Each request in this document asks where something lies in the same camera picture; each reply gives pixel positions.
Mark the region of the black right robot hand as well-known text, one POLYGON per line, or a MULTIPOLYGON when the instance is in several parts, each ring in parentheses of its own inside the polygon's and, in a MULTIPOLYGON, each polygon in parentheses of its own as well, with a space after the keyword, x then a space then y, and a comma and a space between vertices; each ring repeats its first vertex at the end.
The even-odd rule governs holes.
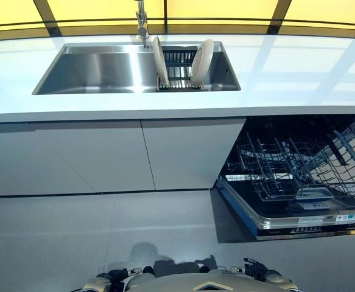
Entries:
POLYGON ((232 273, 245 274, 261 282, 265 282, 265 274, 268 270, 265 265, 251 258, 244 258, 244 266, 230 268, 232 273))

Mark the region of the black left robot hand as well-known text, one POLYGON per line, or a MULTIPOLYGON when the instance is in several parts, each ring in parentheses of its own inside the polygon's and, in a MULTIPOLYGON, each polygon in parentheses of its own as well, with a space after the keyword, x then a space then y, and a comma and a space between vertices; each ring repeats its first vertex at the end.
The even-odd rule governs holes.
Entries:
POLYGON ((122 268, 122 269, 113 269, 107 272, 107 275, 111 283, 122 282, 128 277, 138 275, 142 272, 142 268, 122 268))

